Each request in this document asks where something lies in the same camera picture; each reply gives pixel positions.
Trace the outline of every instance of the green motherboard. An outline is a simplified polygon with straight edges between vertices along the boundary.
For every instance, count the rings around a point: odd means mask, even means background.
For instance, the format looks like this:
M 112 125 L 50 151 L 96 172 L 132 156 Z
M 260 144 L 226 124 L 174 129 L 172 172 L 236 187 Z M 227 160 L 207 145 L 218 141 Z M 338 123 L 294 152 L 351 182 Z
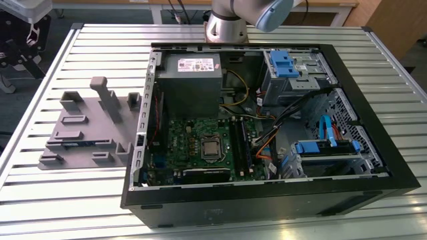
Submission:
M 230 119 L 171 120 L 168 122 L 166 170 L 195 168 L 226 168 L 231 170 L 230 182 L 264 180 L 262 161 L 254 164 L 251 172 L 236 174 Z M 255 122 L 244 120 L 246 137 L 251 142 L 258 137 Z M 178 171 L 158 177 L 160 185 L 176 185 Z

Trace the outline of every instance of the power supply label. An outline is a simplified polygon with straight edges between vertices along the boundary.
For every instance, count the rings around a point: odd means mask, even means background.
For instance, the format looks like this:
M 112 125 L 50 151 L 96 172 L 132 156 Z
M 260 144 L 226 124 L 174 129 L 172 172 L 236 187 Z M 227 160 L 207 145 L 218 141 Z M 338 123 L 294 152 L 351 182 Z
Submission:
M 214 58 L 182 58 L 178 60 L 179 72 L 214 72 Z

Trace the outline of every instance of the motherboard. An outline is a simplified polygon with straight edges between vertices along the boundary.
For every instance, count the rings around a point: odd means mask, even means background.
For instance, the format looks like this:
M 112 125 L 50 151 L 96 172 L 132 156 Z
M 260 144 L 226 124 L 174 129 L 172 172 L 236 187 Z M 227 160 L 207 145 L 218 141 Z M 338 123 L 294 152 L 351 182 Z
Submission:
M 167 154 L 152 156 L 152 184 L 264 180 L 263 162 L 246 146 L 256 137 L 252 119 L 171 120 Z

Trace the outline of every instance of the cpu socket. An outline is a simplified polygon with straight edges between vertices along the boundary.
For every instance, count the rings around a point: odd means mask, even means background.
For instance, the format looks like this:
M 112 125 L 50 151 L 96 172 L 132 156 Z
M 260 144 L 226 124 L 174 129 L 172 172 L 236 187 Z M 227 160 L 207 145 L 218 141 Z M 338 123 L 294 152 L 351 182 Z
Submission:
M 204 134 L 200 139 L 202 159 L 207 163 L 215 163 L 222 159 L 222 138 L 219 134 Z

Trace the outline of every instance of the blue plastic clip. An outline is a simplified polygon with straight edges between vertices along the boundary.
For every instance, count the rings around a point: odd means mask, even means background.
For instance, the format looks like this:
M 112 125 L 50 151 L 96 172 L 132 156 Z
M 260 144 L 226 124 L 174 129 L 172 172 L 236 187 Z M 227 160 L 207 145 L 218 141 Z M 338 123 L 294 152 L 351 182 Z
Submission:
M 355 152 L 359 153 L 360 152 L 360 143 L 356 140 L 354 140 L 351 143 L 352 143 Z
M 287 51 L 271 51 L 270 60 L 279 78 L 298 78 L 300 73 L 294 68 L 294 60 Z
M 306 154 L 320 153 L 319 146 L 315 141 L 303 141 L 299 142 L 299 145 L 302 146 L 303 152 Z
M 290 160 L 290 156 L 286 156 L 286 158 L 282 160 L 280 169 L 286 166 L 287 162 Z
M 328 115 L 322 115 L 320 122 L 319 122 L 319 138 L 326 139 L 326 136 L 331 142 L 331 146 L 336 147 L 338 145 L 336 145 L 336 141 L 335 141 L 335 137 L 334 137 L 331 117 Z
M 296 148 L 296 153 L 298 154 L 300 154 L 300 153 L 303 153 L 304 152 L 304 150 L 303 150 L 303 146 L 298 143 L 298 144 L 295 144 L 295 148 Z

